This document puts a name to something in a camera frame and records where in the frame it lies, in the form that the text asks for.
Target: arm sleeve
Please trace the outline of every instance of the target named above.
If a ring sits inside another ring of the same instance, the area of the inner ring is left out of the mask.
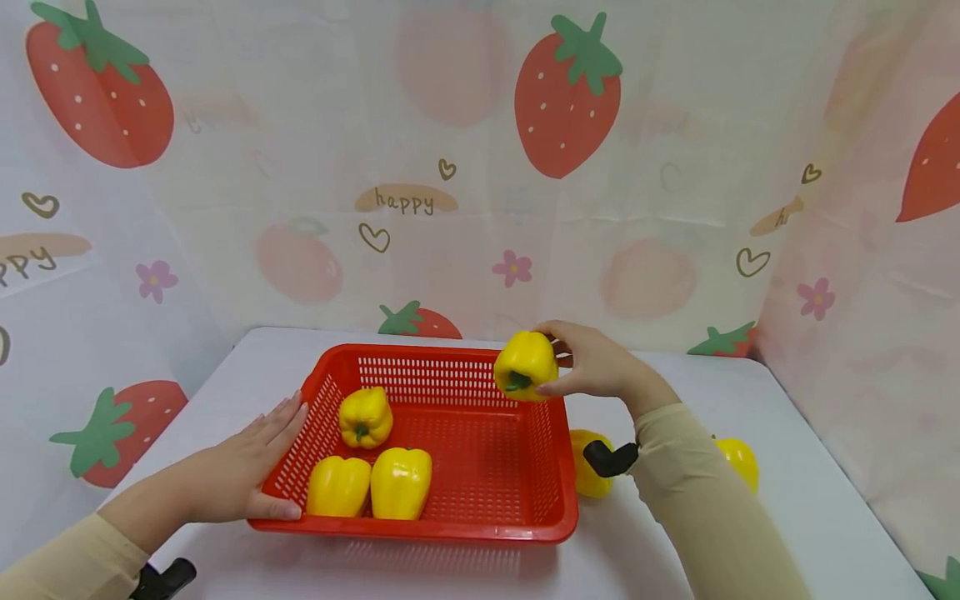
[[[0,574],[0,598],[126,600],[149,558],[91,515]]]
[[[636,441],[640,498],[697,600],[810,600],[773,521],[686,406],[638,419]]]

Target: white table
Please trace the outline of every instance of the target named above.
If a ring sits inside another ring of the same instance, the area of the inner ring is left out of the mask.
[[[475,341],[303,329],[251,331],[114,494],[216,444],[296,390],[343,343],[497,348]],[[742,439],[760,464],[760,498],[818,600],[929,600],[920,580],[773,376],[741,359],[641,353],[717,437]],[[570,396],[571,427],[632,438],[616,400]],[[192,525],[152,564],[189,559],[199,576],[178,600],[340,598],[690,598],[672,546],[633,480],[581,501],[576,533],[555,547],[425,545],[262,534],[245,522]]]

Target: red plastic basket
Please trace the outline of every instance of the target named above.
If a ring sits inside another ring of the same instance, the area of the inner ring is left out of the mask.
[[[306,506],[310,471],[324,457],[369,462],[396,446],[433,457],[433,483],[417,521],[304,516],[252,520],[261,531],[406,540],[560,543],[577,525],[573,451],[562,398],[516,402],[493,383],[495,350],[343,345],[328,350],[303,384],[306,425],[263,491]],[[340,402],[382,386],[394,429],[374,450],[340,438]]]

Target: right hand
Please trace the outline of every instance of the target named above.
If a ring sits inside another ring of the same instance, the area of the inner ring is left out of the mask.
[[[537,393],[542,396],[616,396],[623,399],[635,420],[680,401],[656,371],[598,329],[547,321],[534,330],[554,343],[558,364],[572,369],[556,381],[538,386]]]

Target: yellow bell pepper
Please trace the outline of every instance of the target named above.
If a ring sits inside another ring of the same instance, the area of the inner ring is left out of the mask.
[[[596,474],[593,467],[584,458],[584,448],[595,441],[603,442],[613,452],[613,444],[605,436],[586,429],[571,429],[570,443],[573,445],[573,470],[576,473],[574,486],[577,493],[588,498],[605,498],[613,489],[613,478],[604,478]]]
[[[534,390],[553,381],[560,374],[553,345],[537,331],[519,331],[497,355],[493,363],[493,380],[511,400],[540,402],[546,400]]]
[[[383,388],[357,390],[340,404],[340,435],[351,448],[376,448],[394,428],[394,414]]]
[[[367,505],[370,463],[359,458],[327,456],[310,472],[306,513],[313,516],[360,516]]]
[[[390,448],[373,464],[370,496],[375,518],[415,521],[423,512],[433,461],[423,450]]]
[[[716,436],[713,437],[713,441],[733,470],[747,482],[750,491],[756,493],[760,485],[760,467],[757,466],[756,456],[750,447],[739,440],[717,440]]]

